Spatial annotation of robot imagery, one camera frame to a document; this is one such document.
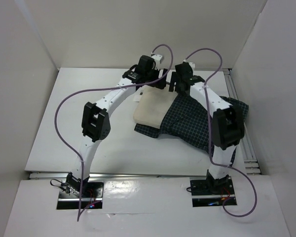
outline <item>cable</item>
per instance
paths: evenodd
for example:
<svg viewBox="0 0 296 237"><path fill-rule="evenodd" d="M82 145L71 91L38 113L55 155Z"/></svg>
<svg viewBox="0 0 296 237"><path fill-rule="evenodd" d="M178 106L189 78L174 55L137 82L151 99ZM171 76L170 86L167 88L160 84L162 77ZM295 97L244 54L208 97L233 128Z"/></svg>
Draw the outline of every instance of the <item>cable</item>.
<svg viewBox="0 0 296 237"><path fill-rule="evenodd" d="M54 185L54 184L52 183L53 180L56 181L56 182L58 182L58 183L60 183L60 186ZM60 189L61 189L62 191L64 191L64 192L66 191L66 189L65 189L64 187L62 187L63 185L65 186L65 184L63 184L63 182L61 182L61 181L58 180L58 179L51 179L49 183L50 183L50 185L53 186L53 187L60 188Z"/></svg>
<svg viewBox="0 0 296 237"><path fill-rule="evenodd" d="M205 91L205 97L206 97L206 107L207 107L207 120L208 120L208 136L209 136L209 140L208 140L208 153L209 153L209 159L211 161L211 163L213 165L216 165L216 166L220 166L220 167L225 167L225 168L229 168L229 169L232 169L232 170L235 170L237 171L238 173L242 174L251 184L252 186L252 189L253 189L253 192L255 194L255 203L252 207L252 209L245 213L245 214L242 214L242 215L235 215L235 214L232 214L231 212L229 212L228 210L226 210L226 207L225 207L225 203L230 200L230 198L226 199L223 203L222 203L222 207L224 209L224 211L229 214L230 216L234 216L234 217L245 217L245 216L248 216L250 215L256 208L257 206L257 202L258 202L258 195L257 195L257 191L256 191L256 188L253 184L253 182L251 181L251 179L245 174L243 173L242 171L240 171L239 169L236 169L232 166L229 166L229 165L223 165L223 164L218 164L218 163L215 163L213 162L213 158L212 158L212 149L211 149L211 146L212 146L212 128L211 128L211 114L210 114L210 107L209 107L209 99L208 99L208 93L207 93L207 88L206 88L206 85L207 85L207 82L222 68L222 56L214 49L212 48L200 48L194 52L192 52L188 57L186 57L186 60L194 55L195 53L199 52L199 51L203 51L203 50L209 50L209 51L212 51L214 53L216 53L218 56L219 56L219 59L220 59L220 65L219 67L216 69L216 71L214 71L214 73L212 73L206 80L205 80L205 83L204 83L204 91Z"/></svg>
<svg viewBox="0 0 296 237"><path fill-rule="evenodd" d="M173 64L173 52L172 49L165 43L158 45L156 48L153 49L153 53L160 47L167 47L168 50L170 51L171 54L171 63L170 66L168 68L168 70L166 71L166 73L164 75L162 75L160 78L151 81L151 82L147 82L147 83L141 83L141 84L132 84L132 85L125 85L125 86L121 86L121 87L110 87L110 88L96 88L96 89L86 89L86 90L80 90L77 91L75 93L70 94L69 96L67 96L65 99L63 99L60 104L58 105L56 112L55 112L55 117L54 117L54 126L55 126L55 130L56 133L58 135L58 137L60 138L60 140L67 146L69 147L74 153L77 154L77 156L79 157L79 159L81 160L81 183L80 183L80 189L79 189L79 208L78 208L78 217L77 217L77 221L79 221L80 219L80 215L83 213L83 211L86 209L87 205L82 211L81 211L81 199L82 199L82 183L83 183L83 173L84 173L84 161L83 161L83 157L80 155L80 153L74 148L72 147L68 142L66 142L66 140L63 138L63 136L60 134L59 129L58 129L58 125L57 125L57 117L58 117L58 113L59 110L61 108L61 106L71 97L81 94L81 93L85 93L85 92L91 92L91 91L103 91L103 90L118 90L121 88L127 88L127 87L133 87L133 86L144 86L144 85L151 85L154 84L158 81L160 81L161 79L163 79L164 77L166 77L168 75L168 73L170 72L171 68L172 68L172 64Z"/></svg>

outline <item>red wire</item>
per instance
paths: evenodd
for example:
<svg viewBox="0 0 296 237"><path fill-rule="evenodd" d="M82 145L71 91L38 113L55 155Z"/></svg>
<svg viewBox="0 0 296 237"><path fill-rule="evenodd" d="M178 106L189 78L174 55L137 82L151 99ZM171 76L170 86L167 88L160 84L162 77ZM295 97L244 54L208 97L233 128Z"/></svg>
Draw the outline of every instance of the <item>red wire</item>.
<svg viewBox="0 0 296 237"><path fill-rule="evenodd" d="M90 201L89 201L89 204L91 203L91 201L92 201L92 196L93 196L93 193L90 191L90 190L88 190L88 192L90 193Z"/></svg>

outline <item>white arm segment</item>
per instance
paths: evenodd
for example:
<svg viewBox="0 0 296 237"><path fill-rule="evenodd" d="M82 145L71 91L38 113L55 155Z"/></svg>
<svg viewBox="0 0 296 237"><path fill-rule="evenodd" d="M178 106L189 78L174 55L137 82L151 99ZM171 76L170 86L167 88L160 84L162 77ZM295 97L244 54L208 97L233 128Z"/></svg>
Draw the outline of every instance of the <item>white arm segment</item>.
<svg viewBox="0 0 296 237"><path fill-rule="evenodd" d="M209 108L210 115L213 117L213 113L218 109L227 109L231 106L230 103L224 101L221 97L219 97L214 91L211 90L208 86L206 86L208 100L209 100ZM204 91L204 83L198 82L195 85L190 87L190 96L197 100L205 109L207 109L206 105L206 97ZM227 147L226 150L222 150L220 147L214 148L213 154L213 162L223 165L230 165L230 161L232 158L232 154L237 146ZM214 179L221 179L228 174L228 169L220 166L216 166L211 164L209 168L209 172Z"/></svg>
<svg viewBox="0 0 296 237"><path fill-rule="evenodd" d="M132 85L130 79L123 78L119 81L116 87L125 86L125 85ZM114 110L130 95L134 94L136 91L136 87L128 87L128 88L121 88L117 90L110 91L105 97L101 100L97 101L97 107L100 109L107 109L109 117L114 112ZM83 179L89 177L90 174L90 167L95 155L95 152L101 143L101 140L96 142L92 142L92 139L88 136L84 136L82 144L79 149L79 153L82 155L84 160L84 172L83 172ZM76 163L74 165L74 169L71 171L73 176L77 179L81 179L81 161L79 157L76 159Z"/></svg>

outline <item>white surface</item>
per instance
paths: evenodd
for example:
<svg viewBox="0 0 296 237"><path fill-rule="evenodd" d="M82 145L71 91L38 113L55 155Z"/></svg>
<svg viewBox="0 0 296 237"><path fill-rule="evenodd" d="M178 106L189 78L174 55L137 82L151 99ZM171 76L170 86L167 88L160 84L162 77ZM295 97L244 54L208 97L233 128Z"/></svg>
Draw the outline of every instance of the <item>white surface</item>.
<svg viewBox="0 0 296 237"><path fill-rule="evenodd" d="M69 94L82 89L112 87L125 69L62 68L57 77L45 114L35 139L26 170L68 172L76 155L58 138L54 129L54 114L58 104ZM212 72L195 72L204 78ZM219 95L227 96L223 72L209 82ZM81 119L86 102L95 102L107 92L87 92L68 100L58 115L59 130L63 137L79 148L82 142ZM93 173L119 174L172 174L206 175L209 157L183 140L163 135L153 139L134 131L133 113L138 103L127 98L112 114L111 132L100 144L93 163ZM241 149L237 151L235 165L242 170Z"/></svg>
<svg viewBox="0 0 296 237"><path fill-rule="evenodd" d="M105 183L103 209L56 210L58 189L49 180L22 181L5 237L289 237L268 176L253 176L258 205L252 215L233 218L222 207L192 207L188 178L111 180ZM240 214L254 202L251 186L234 178Z"/></svg>
<svg viewBox="0 0 296 237"><path fill-rule="evenodd" d="M60 67L129 68L138 53L169 44L175 63L201 47L232 68L266 0L25 0ZM196 68L218 58L202 52Z"/></svg>
<svg viewBox="0 0 296 237"><path fill-rule="evenodd" d="M261 169L296 237L296 0L269 0L233 69Z"/></svg>
<svg viewBox="0 0 296 237"><path fill-rule="evenodd" d="M56 70L12 0L0 0L0 237Z"/></svg>

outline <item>white table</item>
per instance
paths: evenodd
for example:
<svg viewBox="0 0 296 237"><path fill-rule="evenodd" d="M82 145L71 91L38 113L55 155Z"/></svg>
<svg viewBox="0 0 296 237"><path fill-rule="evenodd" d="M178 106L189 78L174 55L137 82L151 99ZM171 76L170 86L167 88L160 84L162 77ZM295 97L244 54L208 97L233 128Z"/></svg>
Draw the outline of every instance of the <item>white table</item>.
<svg viewBox="0 0 296 237"><path fill-rule="evenodd" d="M188 178L107 180L103 209L56 210L59 189L49 180L21 181L5 237L289 237L279 202L268 176L251 176L258 194L256 210L247 217L228 216L222 207L192 207L185 189ZM248 181L233 178L235 214L251 209Z"/></svg>
<svg viewBox="0 0 296 237"><path fill-rule="evenodd" d="M26 165L27 171L68 172L72 169L77 157L60 141L53 125L58 104L78 90L115 86L125 71L60 69ZM211 73L195 72L203 78ZM228 96L223 72L216 74L209 86L218 95ZM78 149L82 141L81 119L85 103L94 103L106 94L105 91L87 92L69 99L62 106L58 116L59 130L75 148ZM133 113L136 106L132 95L111 116L111 132L95 154L92 173L206 175L210 165L206 152L173 136L162 135L153 139L135 132ZM234 166L245 172L241 149L237 150Z"/></svg>

